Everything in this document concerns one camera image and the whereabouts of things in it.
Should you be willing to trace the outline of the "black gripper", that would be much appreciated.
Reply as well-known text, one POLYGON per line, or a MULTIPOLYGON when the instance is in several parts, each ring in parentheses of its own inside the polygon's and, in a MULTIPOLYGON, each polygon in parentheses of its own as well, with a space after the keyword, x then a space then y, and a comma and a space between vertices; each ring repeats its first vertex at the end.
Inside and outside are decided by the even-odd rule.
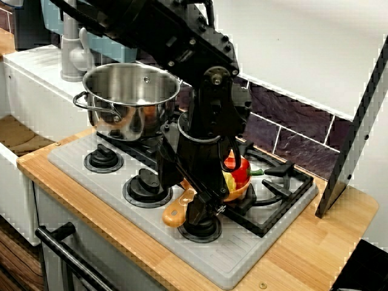
POLYGON ((196 194, 188 204, 186 222, 199 224, 215 213, 223 212, 220 201, 229 190, 222 174, 221 159, 230 152, 229 141, 217 136, 211 139, 192 138, 177 122, 161 126, 162 138, 157 149, 157 171, 163 189, 186 179, 198 192, 207 192, 210 200, 196 194))

